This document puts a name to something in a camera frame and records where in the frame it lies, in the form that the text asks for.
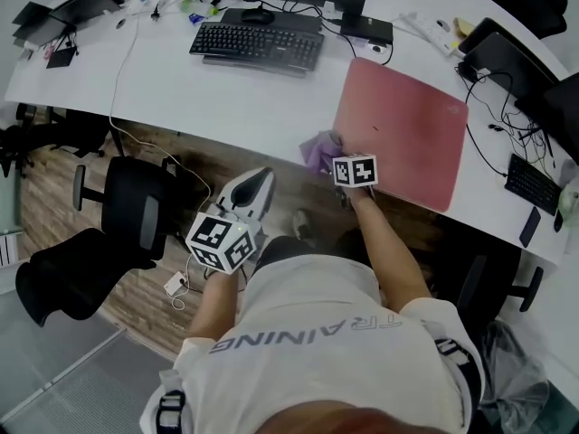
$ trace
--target white t-shirt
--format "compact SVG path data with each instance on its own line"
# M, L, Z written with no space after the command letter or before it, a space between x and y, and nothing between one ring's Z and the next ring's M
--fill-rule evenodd
M380 303L374 272L357 262L310 255L261 269L246 288L236 327L218 343L185 340L177 357L195 434L254 434L274 414L308 401L341 401L466 432L469 395L432 337L462 345L483 374L456 308L420 298L396 314ZM159 388L143 413L145 434L156 432L164 393Z

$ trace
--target white marker cube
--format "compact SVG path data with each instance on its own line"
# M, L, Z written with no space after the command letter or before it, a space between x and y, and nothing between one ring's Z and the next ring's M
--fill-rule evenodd
M378 184L376 156L335 157L334 184L347 188Z
M201 265L228 274L256 249L248 225L202 212L195 217L185 243Z

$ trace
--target keyboard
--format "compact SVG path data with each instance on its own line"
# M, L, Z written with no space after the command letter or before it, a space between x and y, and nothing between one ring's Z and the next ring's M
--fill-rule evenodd
M248 24L203 23L189 53L204 62L305 76L316 69L324 36Z
M517 155L510 157L505 188L551 215L557 212L561 188Z

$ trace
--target shoe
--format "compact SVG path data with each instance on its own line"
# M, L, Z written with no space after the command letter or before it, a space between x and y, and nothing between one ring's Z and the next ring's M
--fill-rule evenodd
M316 247L314 231L311 228L311 221L308 214L303 209L297 209L293 214L292 228L294 236L307 243L312 248Z

